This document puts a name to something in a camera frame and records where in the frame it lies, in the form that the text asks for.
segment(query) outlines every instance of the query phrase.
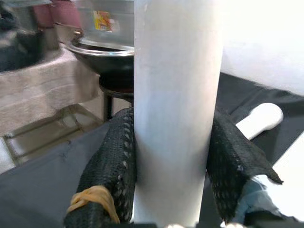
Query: yellow rubber band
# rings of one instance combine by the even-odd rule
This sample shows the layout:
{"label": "yellow rubber band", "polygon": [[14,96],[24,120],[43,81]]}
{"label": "yellow rubber band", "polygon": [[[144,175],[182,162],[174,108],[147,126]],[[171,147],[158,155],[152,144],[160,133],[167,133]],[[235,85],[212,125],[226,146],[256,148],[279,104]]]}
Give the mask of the yellow rubber band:
{"label": "yellow rubber band", "polygon": [[99,203],[109,213],[112,222],[120,223],[116,213],[114,200],[109,190],[104,186],[93,186],[82,192],[76,193],[71,200],[71,206],[67,212],[71,212],[86,205],[88,202]]}

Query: stool leg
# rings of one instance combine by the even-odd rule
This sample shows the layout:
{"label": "stool leg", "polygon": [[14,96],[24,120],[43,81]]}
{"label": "stool leg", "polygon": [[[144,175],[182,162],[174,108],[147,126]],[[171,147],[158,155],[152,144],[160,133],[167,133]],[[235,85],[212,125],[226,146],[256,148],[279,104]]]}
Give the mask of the stool leg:
{"label": "stool leg", "polygon": [[112,118],[113,98],[104,94],[104,122]]}

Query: red object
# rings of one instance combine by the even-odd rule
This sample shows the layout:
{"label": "red object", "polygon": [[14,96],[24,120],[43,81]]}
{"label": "red object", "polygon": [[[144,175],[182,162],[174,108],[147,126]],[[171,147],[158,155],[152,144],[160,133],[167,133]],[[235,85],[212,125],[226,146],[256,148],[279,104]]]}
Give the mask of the red object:
{"label": "red object", "polygon": [[39,27],[41,28],[54,27],[50,5],[38,5],[38,6],[34,6],[33,8]]}
{"label": "red object", "polygon": [[78,11],[71,1],[52,0],[51,12],[55,23],[81,28]]}

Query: stainless steel bowl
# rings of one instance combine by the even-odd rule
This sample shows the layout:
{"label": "stainless steel bowl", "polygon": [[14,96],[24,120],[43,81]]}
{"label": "stainless steel bowl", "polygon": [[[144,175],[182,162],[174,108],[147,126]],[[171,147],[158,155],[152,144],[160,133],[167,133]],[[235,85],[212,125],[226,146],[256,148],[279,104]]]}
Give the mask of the stainless steel bowl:
{"label": "stainless steel bowl", "polygon": [[134,50],[128,51],[105,47],[94,47],[79,42],[77,37],[67,44],[77,59],[96,73],[110,77],[132,77],[134,69]]}

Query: white handle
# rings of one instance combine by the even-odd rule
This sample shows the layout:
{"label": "white handle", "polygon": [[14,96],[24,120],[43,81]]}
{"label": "white handle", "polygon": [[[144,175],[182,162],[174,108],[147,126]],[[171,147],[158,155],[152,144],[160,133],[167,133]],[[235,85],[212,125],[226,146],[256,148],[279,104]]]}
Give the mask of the white handle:
{"label": "white handle", "polygon": [[249,116],[237,123],[237,128],[252,140],[263,131],[271,130],[283,120],[283,112],[280,107],[272,103],[260,104],[254,108]]}

